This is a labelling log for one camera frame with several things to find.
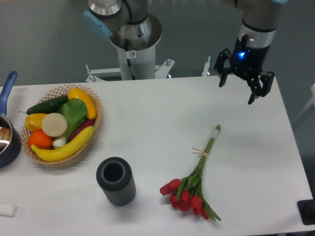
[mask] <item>label sticker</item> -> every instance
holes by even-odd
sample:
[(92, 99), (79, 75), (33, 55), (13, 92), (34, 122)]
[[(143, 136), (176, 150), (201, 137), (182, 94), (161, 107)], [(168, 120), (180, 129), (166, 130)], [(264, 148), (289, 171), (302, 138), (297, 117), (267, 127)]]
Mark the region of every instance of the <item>label sticker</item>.
[(128, 51), (126, 52), (127, 59), (136, 58), (136, 51)]

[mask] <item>wicker basket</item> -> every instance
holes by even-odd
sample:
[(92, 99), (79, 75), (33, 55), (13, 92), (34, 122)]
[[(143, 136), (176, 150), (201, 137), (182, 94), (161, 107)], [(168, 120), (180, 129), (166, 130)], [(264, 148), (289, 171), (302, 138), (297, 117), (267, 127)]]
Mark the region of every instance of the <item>wicker basket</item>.
[(22, 149), (27, 154), (27, 156), (29, 158), (31, 158), (33, 161), (40, 163), (40, 164), (43, 164), (43, 165), (51, 165), (51, 166), (52, 165), (62, 165), (62, 164), (68, 163), (70, 161), (73, 161), (75, 158), (77, 158), (84, 151), (84, 149), (87, 147), (89, 142), (92, 140), (92, 138), (96, 134), (98, 127), (99, 127), (100, 119), (101, 119), (102, 106), (100, 103), (100, 99), (98, 98), (98, 95), (96, 93), (94, 93), (90, 88), (86, 88), (86, 87), (81, 86), (81, 85), (78, 85), (78, 86), (77, 85), (64, 85), (63, 87), (58, 87), (58, 88), (55, 88), (54, 90), (49, 91), (49, 93), (47, 93), (44, 97), (42, 97), (42, 99), (38, 103), (47, 101), (47, 100), (55, 98), (55, 97), (60, 97), (62, 95), (67, 95), (68, 92), (70, 91), (70, 89), (72, 89), (72, 88), (80, 88), (80, 89), (84, 90), (91, 97), (92, 101), (94, 102), (94, 104), (96, 106), (97, 116), (96, 116), (95, 123), (94, 123), (94, 132), (93, 132), (92, 137), (81, 149), (79, 149), (75, 154), (68, 157), (67, 159), (61, 160), (61, 161), (49, 162), (49, 161), (44, 161), (44, 160), (40, 159), (37, 156), (37, 154), (29, 148), (28, 139), (29, 139), (29, 136), (31, 135), (31, 132), (29, 130), (27, 130), (25, 127), (23, 127), (22, 132), (21, 132)]

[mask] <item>blue pan handle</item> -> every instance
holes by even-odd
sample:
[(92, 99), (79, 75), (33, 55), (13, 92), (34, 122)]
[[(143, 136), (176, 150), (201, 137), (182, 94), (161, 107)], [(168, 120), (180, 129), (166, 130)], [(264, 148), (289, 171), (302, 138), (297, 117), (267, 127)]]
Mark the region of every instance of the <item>blue pan handle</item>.
[(3, 89), (0, 93), (0, 115), (6, 115), (6, 104), (17, 76), (18, 73), (16, 73), (16, 71), (11, 71), (5, 81)]

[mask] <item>pot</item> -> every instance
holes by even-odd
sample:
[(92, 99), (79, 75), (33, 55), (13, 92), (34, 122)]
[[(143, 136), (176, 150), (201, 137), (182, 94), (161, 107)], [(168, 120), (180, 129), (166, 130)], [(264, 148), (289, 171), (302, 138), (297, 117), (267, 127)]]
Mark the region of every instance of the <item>pot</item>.
[(0, 93), (0, 168), (10, 164), (21, 151), (20, 134), (5, 117), (7, 100), (16, 77), (16, 71), (11, 71)]

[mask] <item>banana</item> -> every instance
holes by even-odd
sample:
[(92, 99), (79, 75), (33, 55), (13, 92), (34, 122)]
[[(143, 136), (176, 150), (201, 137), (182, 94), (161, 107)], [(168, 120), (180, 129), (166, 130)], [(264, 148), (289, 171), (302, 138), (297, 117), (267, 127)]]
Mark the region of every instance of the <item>banana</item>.
[(36, 152), (40, 159), (44, 161), (61, 161), (76, 153), (81, 147), (83, 147), (87, 141), (92, 137), (94, 128), (93, 126), (83, 129), (72, 141), (65, 146), (54, 150), (40, 149), (34, 144), (31, 149)]

